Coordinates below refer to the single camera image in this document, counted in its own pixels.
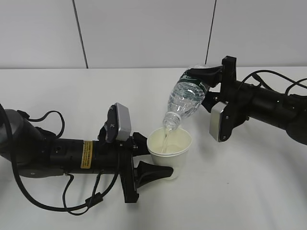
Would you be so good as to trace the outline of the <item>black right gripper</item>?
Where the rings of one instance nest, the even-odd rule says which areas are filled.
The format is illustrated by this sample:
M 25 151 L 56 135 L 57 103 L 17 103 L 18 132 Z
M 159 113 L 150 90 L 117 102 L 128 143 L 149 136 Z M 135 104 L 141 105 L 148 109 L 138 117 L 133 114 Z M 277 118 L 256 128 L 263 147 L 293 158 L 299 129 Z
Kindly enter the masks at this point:
M 245 109 L 248 99 L 239 98 L 241 83 L 236 80 L 236 58 L 226 56 L 222 66 L 217 67 L 193 66 L 186 70 L 186 80 L 200 81 L 212 88 L 221 83 L 220 92 L 207 92 L 201 105 L 210 113 L 218 102 L 227 104 L 223 112 L 221 133 L 227 141 L 233 129 L 247 119 Z

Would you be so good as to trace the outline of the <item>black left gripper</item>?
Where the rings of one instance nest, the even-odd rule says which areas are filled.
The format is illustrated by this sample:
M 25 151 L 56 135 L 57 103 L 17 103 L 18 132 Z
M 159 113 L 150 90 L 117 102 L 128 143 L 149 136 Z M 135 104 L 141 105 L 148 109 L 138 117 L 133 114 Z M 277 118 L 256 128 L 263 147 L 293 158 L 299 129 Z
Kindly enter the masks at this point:
M 140 161 L 134 167 L 133 158 L 150 155 L 147 148 L 147 137 L 134 132 L 126 141 L 117 140 L 114 133 L 109 134 L 102 128 L 98 135 L 98 154 L 100 174 L 113 174 L 110 185 L 101 193 L 107 195 L 120 177 L 125 203 L 136 203 L 140 188 L 153 181 L 168 178 L 173 174 L 173 168 L 159 166 Z

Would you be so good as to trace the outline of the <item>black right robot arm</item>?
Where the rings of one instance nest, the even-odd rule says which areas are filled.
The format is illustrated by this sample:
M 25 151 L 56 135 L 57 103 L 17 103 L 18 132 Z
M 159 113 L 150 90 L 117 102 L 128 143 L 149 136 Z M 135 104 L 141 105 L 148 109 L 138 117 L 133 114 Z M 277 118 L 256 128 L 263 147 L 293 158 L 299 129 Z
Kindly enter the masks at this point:
M 219 92 L 207 92 L 202 105 L 211 114 L 210 135 L 218 142 L 227 141 L 235 127 L 249 118 L 285 130 L 293 140 L 307 143 L 306 96 L 274 91 L 259 76 L 249 74 L 258 85 L 236 79 L 236 58 L 226 56 L 218 67 L 186 70 L 192 79 L 200 80 L 210 88 L 221 85 Z

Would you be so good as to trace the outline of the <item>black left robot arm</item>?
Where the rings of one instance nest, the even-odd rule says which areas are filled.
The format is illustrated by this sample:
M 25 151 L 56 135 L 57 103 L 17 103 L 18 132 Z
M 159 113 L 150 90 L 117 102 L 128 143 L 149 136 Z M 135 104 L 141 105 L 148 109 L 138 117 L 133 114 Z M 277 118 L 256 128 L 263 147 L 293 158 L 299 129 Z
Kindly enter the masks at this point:
M 21 177 L 111 174 L 113 181 L 121 180 L 125 202 L 135 203 L 139 187 L 173 174 L 169 166 L 143 161 L 134 166 L 134 157 L 149 154 L 147 139 L 131 132 L 129 110 L 120 103 L 109 108 L 97 140 L 62 138 L 34 122 L 20 110 L 0 111 L 0 154 L 11 162 L 17 184 Z

